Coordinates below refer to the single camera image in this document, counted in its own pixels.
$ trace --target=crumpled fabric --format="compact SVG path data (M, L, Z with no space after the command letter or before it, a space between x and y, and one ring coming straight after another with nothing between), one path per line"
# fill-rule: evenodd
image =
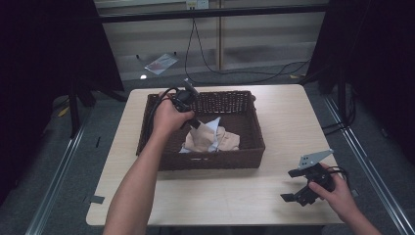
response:
M191 127L180 153L239 150L240 136L227 132L219 121L220 117L206 124L201 122L197 129Z

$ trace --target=table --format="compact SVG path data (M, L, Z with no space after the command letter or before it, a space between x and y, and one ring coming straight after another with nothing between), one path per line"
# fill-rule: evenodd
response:
M302 207L285 203L284 193L296 193L303 177L287 173L300 156L329 149L305 91L300 85L198 87L198 91L251 90L265 142L259 168L160 171L149 225L321 225L342 223L326 202ZM104 225L115 191L135 159L148 94L130 93L86 221ZM323 163L337 165L333 156Z

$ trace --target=person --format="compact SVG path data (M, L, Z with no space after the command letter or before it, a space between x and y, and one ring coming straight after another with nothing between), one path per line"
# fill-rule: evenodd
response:
M179 113L168 99L161 102L147 145L125 174L111 201L104 234L146 233L163 148L170 135L193 116L193 112ZM340 219L356 234L380 234L357 208L346 182L336 174L333 178L336 189L331 193L313 182L309 183L309 187L326 199Z

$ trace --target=wall socket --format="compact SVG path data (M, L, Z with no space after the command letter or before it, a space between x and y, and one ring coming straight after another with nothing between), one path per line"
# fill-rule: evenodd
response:
M208 9L208 0L186 0L187 10Z

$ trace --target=brown wicker basket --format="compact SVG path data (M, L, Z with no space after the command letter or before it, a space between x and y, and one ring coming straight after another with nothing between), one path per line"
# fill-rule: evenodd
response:
M148 141L143 137L144 130L158 98L157 94L148 96L137 155ZM240 135L240 150L179 154L190 130L187 124L183 129L174 132L167 142L159 170L259 167L265 144L256 116L254 96L250 91L201 92L192 105L192 110L195 117L203 123L221 117L219 125L225 127L226 131Z

